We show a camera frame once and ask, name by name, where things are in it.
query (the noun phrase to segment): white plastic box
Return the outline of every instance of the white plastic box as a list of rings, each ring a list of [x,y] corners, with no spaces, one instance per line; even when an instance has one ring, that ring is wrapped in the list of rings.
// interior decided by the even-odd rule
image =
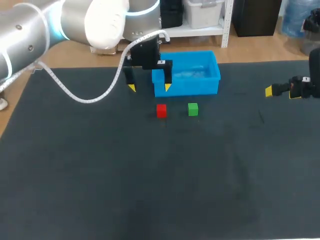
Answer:
[[[219,24],[225,0],[184,0],[186,20],[192,29],[213,27]]]

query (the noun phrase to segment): block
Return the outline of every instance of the block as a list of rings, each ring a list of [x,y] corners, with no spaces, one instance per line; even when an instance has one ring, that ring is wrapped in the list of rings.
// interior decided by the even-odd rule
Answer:
[[[167,105],[165,104],[158,104],[156,106],[156,116],[159,119],[165,119],[167,117]]]
[[[269,86],[265,89],[265,96],[268,97],[272,97],[272,86]]]
[[[188,103],[189,117],[195,117],[199,114],[198,103]]]

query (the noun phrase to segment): white shelf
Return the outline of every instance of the white shelf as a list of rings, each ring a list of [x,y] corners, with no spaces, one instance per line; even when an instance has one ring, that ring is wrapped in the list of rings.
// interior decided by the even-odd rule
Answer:
[[[187,21],[184,21],[182,26],[167,28],[165,30],[171,38],[222,35],[224,33],[224,28],[221,24],[223,23],[223,19],[221,19],[219,22],[220,24],[217,26],[192,29],[187,23]]]
[[[226,48],[229,41],[230,24],[232,18],[234,0],[225,0],[222,12],[224,17],[219,20],[219,25],[192,29],[186,20],[183,21],[182,26],[165,29],[171,38],[185,38],[185,37],[199,37],[199,36],[217,36],[222,35],[221,47]]]

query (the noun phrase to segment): black box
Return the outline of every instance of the black box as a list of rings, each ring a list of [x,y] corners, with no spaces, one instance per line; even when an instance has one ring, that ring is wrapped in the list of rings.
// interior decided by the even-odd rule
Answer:
[[[234,0],[232,22],[238,37],[273,36],[282,0]]]
[[[182,0],[161,0],[160,10],[163,29],[180,27],[183,24]]]

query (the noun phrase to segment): green cube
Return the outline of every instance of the green cube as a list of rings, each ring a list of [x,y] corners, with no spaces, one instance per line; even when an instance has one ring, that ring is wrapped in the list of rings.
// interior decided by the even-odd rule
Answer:
[[[198,116],[198,113],[199,113],[198,103],[188,103],[189,117]]]

